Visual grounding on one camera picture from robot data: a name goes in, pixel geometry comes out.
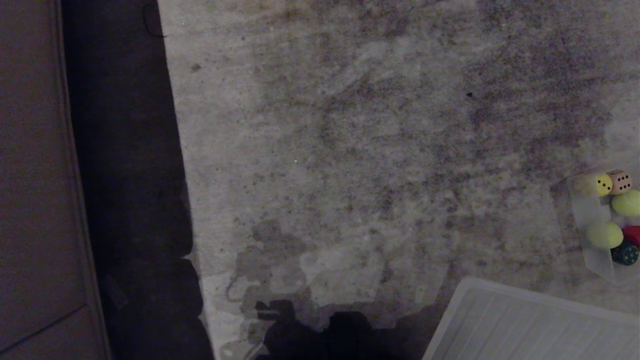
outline toy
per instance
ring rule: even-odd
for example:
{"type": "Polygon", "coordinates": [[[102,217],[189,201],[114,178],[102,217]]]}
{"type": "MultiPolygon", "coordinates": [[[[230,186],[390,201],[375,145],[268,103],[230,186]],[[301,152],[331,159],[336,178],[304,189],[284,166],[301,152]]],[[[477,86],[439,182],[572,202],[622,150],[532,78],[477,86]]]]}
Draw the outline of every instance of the toy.
{"type": "Polygon", "coordinates": [[[631,177],[622,170],[613,170],[608,172],[607,175],[611,178],[613,188],[611,189],[611,195],[619,195],[631,190],[632,182],[631,177]]]}
{"type": "Polygon", "coordinates": [[[628,241],[623,241],[620,246],[611,249],[611,259],[620,265],[629,266],[635,264],[639,254],[640,250],[628,241]]]}
{"type": "Polygon", "coordinates": [[[611,207],[622,216],[640,217],[640,192],[631,190],[614,196],[611,201],[611,207]]]}
{"type": "Polygon", "coordinates": [[[611,221],[597,222],[587,226],[587,239],[595,246],[603,249],[613,249],[622,243],[622,230],[611,221]]]}
{"type": "Polygon", "coordinates": [[[608,195],[611,192],[611,188],[613,187],[613,182],[611,178],[607,174],[600,174],[596,176],[596,189],[598,190],[599,196],[608,195]]]}
{"type": "Polygon", "coordinates": [[[622,233],[625,236],[625,241],[628,241],[640,248],[640,226],[627,226],[622,229],[622,233]]]}

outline clear plastic container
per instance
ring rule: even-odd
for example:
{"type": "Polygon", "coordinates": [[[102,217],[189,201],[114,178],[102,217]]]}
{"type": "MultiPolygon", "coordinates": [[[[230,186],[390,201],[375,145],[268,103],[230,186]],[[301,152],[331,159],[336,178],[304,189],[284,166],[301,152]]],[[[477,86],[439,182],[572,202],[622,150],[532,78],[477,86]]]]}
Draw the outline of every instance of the clear plastic container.
{"type": "Polygon", "coordinates": [[[466,278],[422,360],[633,360],[638,317],[466,278]]]}
{"type": "Polygon", "coordinates": [[[633,189],[639,188],[640,166],[637,160],[613,162],[571,176],[567,179],[567,187],[586,267],[611,282],[621,284],[638,278],[640,262],[631,266],[614,263],[609,249],[594,247],[586,236],[586,227],[593,223],[612,221],[620,227],[640,225],[640,218],[623,217],[611,208],[612,195],[598,196],[595,177],[617,169],[624,170],[631,177],[633,189]]]}

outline yellow tennis ball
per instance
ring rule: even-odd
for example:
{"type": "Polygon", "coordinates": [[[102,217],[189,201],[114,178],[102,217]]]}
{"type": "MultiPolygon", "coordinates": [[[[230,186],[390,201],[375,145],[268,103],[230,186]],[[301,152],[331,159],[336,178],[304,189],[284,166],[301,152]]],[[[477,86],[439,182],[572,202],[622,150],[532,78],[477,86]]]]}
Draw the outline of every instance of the yellow tennis ball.
{"type": "Polygon", "coordinates": [[[597,222],[587,226],[587,239],[595,247],[613,249],[622,243],[624,235],[614,222],[597,222]]]}
{"type": "Polygon", "coordinates": [[[611,206],[618,214],[625,217],[640,217],[640,192],[630,190],[613,197],[611,206]]]}
{"type": "Polygon", "coordinates": [[[596,189],[599,196],[608,195],[613,187],[613,181],[607,174],[600,174],[595,178],[596,189]]]}

